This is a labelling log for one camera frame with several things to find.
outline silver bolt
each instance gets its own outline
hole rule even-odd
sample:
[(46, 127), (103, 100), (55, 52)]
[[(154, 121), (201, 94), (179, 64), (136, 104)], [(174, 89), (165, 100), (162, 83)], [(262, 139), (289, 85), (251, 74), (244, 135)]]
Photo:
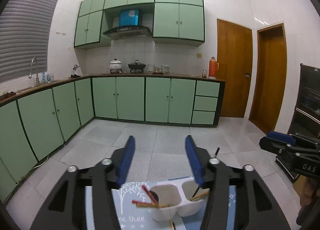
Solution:
[(78, 168), (74, 165), (68, 167), (68, 172), (74, 173)]
[(101, 163), (102, 163), (103, 165), (110, 165), (110, 164), (112, 163), (112, 160), (111, 160), (111, 159), (103, 159), (103, 160), (101, 161)]
[(210, 162), (211, 164), (218, 164), (218, 163), (220, 163), (219, 159), (217, 159), (217, 158), (211, 158), (211, 159), (209, 159), (209, 162)]
[(247, 171), (247, 172), (251, 172), (254, 170), (253, 166), (250, 165), (250, 164), (247, 164), (244, 166), (244, 169)]

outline tiled wall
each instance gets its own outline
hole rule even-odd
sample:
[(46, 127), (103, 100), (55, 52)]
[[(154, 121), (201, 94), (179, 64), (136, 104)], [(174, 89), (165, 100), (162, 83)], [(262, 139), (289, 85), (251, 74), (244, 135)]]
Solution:
[[(85, 50), (73, 48), (77, 16), (82, 0), (58, 0), (49, 35), (48, 71), (55, 79), (69, 77), (74, 64), (80, 65), (80, 73), (85, 73)], [(13, 79), (0, 84), (3, 91), (16, 91), (34, 85), (34, 79), (28, 76)]]
[(297, 101), (300, 63), (320, 67), (320, 17), (310, 0), (250, 0), (250, 2), (254, 18), (253, 66), (246, 116), (250, 113), (256, 79), (257, 30), (283, 22), (287, 43), (287, 78), (275, 130), (287, 133)]
[(145, 64), (170, 65), (180, 74), (201, 75), (208, 69), (209, 59), (217, 56), (217, 18), (253, 28), (250, 0), (204, 0), (205, 43), (198, 47), (155, 45), (148, 37), (136, 37), (112, 42), (111, 47), (87, 50), (87, 73), (109, 72), (110, 60), (117, 58), (129, 71), (128, 63), (139, 59)]

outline faucet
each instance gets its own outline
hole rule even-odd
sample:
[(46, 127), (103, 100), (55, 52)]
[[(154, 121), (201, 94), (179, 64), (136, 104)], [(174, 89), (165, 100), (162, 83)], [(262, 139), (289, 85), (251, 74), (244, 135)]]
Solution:
[(36, 60), (36, 85), (39, 85), (39, 77), (38, 77), (38, 60), (36, 57), (32, 58), (31, 61), (31, 69), (30, 69), (30, 74), (29, 74), (29, 78), (32, 78), (31, 72), (32, 72), (32, 66), (33, 66), (33, 61)]

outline brown door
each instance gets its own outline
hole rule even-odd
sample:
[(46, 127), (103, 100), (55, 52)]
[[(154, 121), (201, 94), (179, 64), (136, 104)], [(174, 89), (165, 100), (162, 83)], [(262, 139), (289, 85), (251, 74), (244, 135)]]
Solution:
[(244, 117), (252, 70), (252, 31), (218, 19), (219, 70), (216, 78), (226, 81), (222, 117)]
[(258, 68), (249, 120), (267, 133), (274, 130), (284, 94), (287, 52), (283, 24), (258, 31)]

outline window blind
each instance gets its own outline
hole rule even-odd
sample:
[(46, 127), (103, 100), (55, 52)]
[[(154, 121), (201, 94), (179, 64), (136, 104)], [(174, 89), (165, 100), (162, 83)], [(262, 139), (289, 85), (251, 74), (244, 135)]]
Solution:
[(28, 75), (33, 57), (38, 60), (38, 72), (47, 70), (56, 4), (57, 0), (9, 0), (0, 16), (0, 83)]

